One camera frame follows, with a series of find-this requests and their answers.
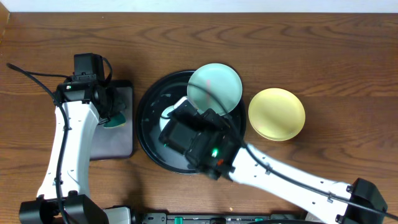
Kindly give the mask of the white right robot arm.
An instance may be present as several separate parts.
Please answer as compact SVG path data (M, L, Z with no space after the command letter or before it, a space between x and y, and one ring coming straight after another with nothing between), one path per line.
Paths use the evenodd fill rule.
M229 114L204 112L186 97L165 116L159 141L211 179L224 177L274 194L324 223L382 223L395 216L377 187L328 180L278 161L244 142Z

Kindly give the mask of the green yellow sponge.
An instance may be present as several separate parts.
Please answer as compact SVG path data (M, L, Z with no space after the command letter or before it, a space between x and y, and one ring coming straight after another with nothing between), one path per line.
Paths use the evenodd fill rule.
M117 128L120 126L124 126L126 123L126 117L123 115L122 112L119 112L118 114L108 118L108 120L104 123L103 127L104 128Z

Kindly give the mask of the yellow plate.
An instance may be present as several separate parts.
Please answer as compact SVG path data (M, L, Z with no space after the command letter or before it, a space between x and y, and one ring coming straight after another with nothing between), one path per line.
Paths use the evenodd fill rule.
M262 137L286 141L301 132L306 115L302 102L293 93L282 88L268 88L252 98L248 118Z

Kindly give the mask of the mint green front plate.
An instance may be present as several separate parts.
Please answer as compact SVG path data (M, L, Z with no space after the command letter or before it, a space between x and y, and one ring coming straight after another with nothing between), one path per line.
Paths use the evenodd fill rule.
M160 118L159 118L159 128L161 131L165 128L167 123L170 121L169 113L173 112L176 108L178 108L186 100L188 100L188 97L183 96L174 105L168 106L166 109L163 110L163 112L161 113Z

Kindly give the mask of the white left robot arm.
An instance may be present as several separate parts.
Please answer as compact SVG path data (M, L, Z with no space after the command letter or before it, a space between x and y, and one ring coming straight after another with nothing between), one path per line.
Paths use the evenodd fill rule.
M57 87L56 128L49 166L21 223L134 223L128 206L100 208L90 198L91 160L121 159L133 150L133 85L128 80L69 82Z

